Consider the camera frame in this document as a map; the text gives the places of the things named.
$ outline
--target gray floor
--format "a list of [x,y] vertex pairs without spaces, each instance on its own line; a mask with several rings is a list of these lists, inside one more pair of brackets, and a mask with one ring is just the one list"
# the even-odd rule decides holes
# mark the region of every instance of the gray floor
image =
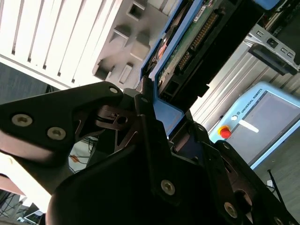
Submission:
[[47,84],[0,63],[0,104],[44,94]]
[[300,222],[300,128],[255,169],[265,184],[270,180],[268,169],[272,171],[287,209]]

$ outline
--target emergency stop button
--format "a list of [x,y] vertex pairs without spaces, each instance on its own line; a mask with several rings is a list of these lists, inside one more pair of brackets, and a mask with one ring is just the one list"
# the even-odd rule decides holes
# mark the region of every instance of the emergency stop button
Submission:
[[218,133],[224,139],[230,138],[231,136],[231,131],[229,126],[221,126],[218,130]]

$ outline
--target green circuit board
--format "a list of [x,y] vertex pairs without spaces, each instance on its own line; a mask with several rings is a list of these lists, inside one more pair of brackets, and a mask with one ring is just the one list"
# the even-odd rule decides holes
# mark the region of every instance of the green circuit board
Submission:
[[177,47],[170,56],[169,60],[166,62],[164,68],[160,72],[158,76],[159,85],[161,85],[165,81],[165,77],[169,73],[172,73],[177,66],[185,66],[185,63],[191,56],[191,54],[188,52],[188,49],[193,48],[193,44],[199,44],[201,42],[201,39],[198,39],[197,41],[197,37],[200,37],[201,32],[206,31],[205,26],[207,24],[209,25],[210,18],[214,18],[214,10],[218,8],[220,3],[221,0],[214,0],[210,6],[203,5],[201,7],[188,30],[186,31],[181,41],[178,43]]

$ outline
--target circuit board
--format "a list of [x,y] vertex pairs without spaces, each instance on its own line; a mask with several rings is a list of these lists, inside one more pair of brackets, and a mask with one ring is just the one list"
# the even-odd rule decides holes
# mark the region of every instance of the circuit board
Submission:
[[169,60],[166,62],[163,70],[160,72],[158,76],[158,87],[165,82],[168,74],[174,73],[176,67],[183,70],[192,56],[190,50],[196,50],[206,32],[218,18],[218,15],[214,13],[214,11],[219,7],[221,2],[222,0],[210,0],[200,8],[182,40],[179,42]]

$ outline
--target red button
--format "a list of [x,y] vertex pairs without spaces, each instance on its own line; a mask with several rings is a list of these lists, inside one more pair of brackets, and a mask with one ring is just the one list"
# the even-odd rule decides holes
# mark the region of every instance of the red button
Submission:
[[221,135],[222,138],[227,139],[227,138],[230,138],[231,132],[228,128],[225,127],[225,128],[220,130],[220,135]]

